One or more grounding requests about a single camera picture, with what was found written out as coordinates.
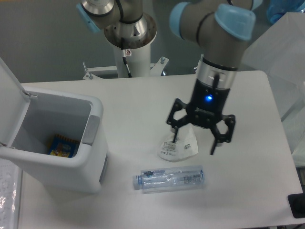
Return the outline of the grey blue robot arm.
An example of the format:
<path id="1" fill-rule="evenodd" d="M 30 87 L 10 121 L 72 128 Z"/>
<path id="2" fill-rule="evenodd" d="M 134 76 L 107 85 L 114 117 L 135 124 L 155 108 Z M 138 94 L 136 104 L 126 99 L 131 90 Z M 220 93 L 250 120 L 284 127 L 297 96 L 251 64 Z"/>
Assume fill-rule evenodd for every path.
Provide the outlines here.
<path id="1" fill-rule="evenodd" d="M 223 108 L 255 25 L 253 10 L 258 0 L 202 0 L 181 2 L 169 17 L 177 37 L 196 43 L 203 50 L 196 82 L 188 103 L 176 99 L 167 119 L 175 134 L 193 124 L 209 129 L 213 145 L 231 142 L 235 116 Z M 81 0 L 77 11 L 92 32 L 103 31 L 116 50 L 118 76 L 134 78 L 150 72 L 150 55 L 138 54 L 156 37 L 154 19 L 144 13 L 140 0 Z"/>

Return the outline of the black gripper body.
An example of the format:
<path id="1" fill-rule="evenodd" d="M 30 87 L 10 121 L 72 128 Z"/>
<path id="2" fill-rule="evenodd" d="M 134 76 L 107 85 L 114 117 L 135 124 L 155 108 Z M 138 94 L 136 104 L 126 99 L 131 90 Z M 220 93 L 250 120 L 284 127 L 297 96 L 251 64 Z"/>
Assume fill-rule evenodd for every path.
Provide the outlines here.
<path id="1" fill-rule="evenodd" d="M 193 94 L 187 105 L 187 116 L 191 124 L 207 129 L 215 128 L 222 120 L 222 111 L 230 89 L 212 88 L 196 80 Z"/>

